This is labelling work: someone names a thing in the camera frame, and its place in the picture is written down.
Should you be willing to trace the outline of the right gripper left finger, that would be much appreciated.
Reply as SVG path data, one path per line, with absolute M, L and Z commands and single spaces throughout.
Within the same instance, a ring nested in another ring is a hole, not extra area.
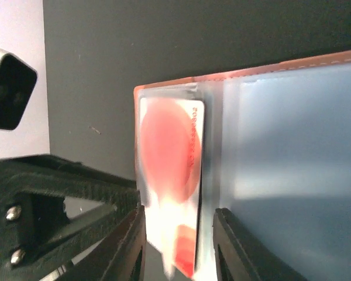
M 58 280 L 143 280 L 145 253 L 146 221 L 141 205 Z

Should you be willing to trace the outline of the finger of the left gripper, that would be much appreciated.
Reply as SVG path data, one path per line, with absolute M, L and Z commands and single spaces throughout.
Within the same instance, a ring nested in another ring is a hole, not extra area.
M 0 275 L 65 274 L 140 206 L 133 180 L 52 155 L 0 160 Z

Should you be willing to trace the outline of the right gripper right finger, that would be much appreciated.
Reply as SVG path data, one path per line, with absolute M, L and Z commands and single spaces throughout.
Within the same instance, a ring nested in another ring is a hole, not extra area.
M 270 252 L 227 208 L 215 210 L 213 242 L 219 281 L 306 279 Z

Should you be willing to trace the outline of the red white credit card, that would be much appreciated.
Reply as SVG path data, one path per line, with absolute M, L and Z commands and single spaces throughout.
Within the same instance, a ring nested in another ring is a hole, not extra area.
M 164 274 L 195 272 L 205 105 L 200 100 L 142 97 L 138 105 L 137 176 L 148 242 Z

